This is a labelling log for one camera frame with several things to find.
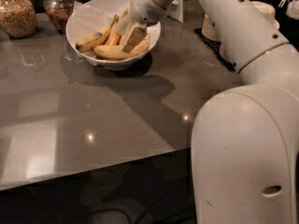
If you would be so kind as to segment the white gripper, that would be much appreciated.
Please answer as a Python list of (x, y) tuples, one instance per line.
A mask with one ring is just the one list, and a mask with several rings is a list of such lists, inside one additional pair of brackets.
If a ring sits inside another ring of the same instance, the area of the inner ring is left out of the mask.
[(173, 1), (131, 0), (130, 7), (122, 12), (115, 28), (117, 35), (124, 34), (120, 42), (121, 51), (130, 53), (147, 35), (147, 25), (158, 23)]

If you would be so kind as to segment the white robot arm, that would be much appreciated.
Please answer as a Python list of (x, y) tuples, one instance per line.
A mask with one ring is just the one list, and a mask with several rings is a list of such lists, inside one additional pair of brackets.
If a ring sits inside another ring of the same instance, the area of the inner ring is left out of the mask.
[[(173, 0), (131, 0), (157, 23)], [(297, 224), (299, 53), (250, 0), (199, 0), (242, 81), (209, 99), (192, 128), (197, 224)]]

